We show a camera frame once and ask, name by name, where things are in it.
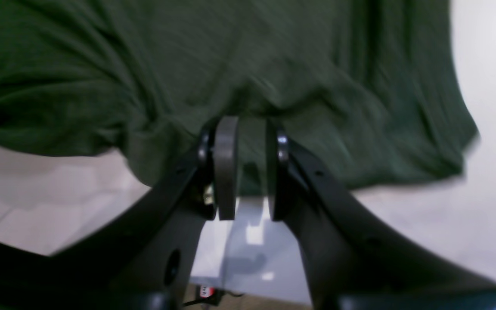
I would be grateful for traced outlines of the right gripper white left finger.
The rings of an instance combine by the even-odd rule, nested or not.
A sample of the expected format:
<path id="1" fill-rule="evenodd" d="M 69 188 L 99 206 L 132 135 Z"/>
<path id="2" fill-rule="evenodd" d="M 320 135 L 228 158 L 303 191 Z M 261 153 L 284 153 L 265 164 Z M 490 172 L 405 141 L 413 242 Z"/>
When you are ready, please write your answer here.
<path id="1" fill-rule="evenodd" d="M 203 126 L 138 202 L 63 251 L 0 243 L 0 309 L 180 309 L 205 222 L 236 215 L 238 121 Z"/>

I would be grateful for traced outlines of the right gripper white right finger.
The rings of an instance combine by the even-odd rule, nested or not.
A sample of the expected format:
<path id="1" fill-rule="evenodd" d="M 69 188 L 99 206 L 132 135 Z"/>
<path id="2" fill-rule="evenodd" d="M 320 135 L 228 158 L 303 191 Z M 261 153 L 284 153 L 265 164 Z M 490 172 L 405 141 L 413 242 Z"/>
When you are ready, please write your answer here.
<path id="1" fill-rule="evenodd" d="M 316 310 L 496 310 L 496 282 L 372 214 L 311 151 L 266 122 L 270 218 L 301 252 Z"/>

